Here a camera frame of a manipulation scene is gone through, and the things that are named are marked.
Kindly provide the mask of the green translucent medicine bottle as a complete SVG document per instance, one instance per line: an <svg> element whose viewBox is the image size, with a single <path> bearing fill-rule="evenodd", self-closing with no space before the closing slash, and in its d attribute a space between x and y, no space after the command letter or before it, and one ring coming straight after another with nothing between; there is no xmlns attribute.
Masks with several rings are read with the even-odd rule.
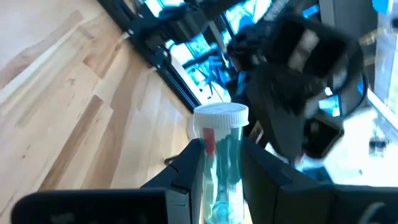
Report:
<svg viewBox="0 0 398 224"><path fill-rule="evenodd" d="M243 128L249 108L239 103L212 103L194 109L193 123L204 148L203 216L206 224L242 224Z"/></svg>

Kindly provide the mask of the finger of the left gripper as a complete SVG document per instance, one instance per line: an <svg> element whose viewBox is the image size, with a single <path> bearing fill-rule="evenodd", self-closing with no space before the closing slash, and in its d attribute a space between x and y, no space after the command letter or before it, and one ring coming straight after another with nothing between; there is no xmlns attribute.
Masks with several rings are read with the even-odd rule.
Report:
<svg viewBox="0 0 398 224"><path fill-rule="evenodd" d="M324 159L337 141L344 135L341 126L322 119L310 119L305 123L305 153L312 159Z"/></svg>
<svg viewBox="0 0 398 224"><path fill-rule="evenodd" d="M296 115L279 96L269 90L247 88L249 112L259 122L265 142L276 153L294 163L303 154L302 143L306 119Z"/></svg>

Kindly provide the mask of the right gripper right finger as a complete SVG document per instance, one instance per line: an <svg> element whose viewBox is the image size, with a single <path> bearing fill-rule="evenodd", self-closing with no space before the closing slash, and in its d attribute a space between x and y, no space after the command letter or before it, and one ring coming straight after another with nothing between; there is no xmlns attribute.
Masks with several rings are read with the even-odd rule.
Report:
<svg viewBox="0 0 398 224"><path fill-rule="evenodd" d="M332 186L294 169L245 138L243 188L253 224L335 224Z"/></svg>

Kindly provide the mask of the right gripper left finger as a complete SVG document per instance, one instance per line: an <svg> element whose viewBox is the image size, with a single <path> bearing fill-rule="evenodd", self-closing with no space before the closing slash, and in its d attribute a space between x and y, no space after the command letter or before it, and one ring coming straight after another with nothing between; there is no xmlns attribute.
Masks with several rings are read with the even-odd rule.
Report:
<svg viewBox="0 0 398 224"><path fill-rule="evenodd" d="M188 199L189 221L177 216L176 224L199 224L201 193L203 181L203 143L200 139L191 140L184 150L175 156L155 177L147 181L142 188L163 187L181 193Z"/></svg>

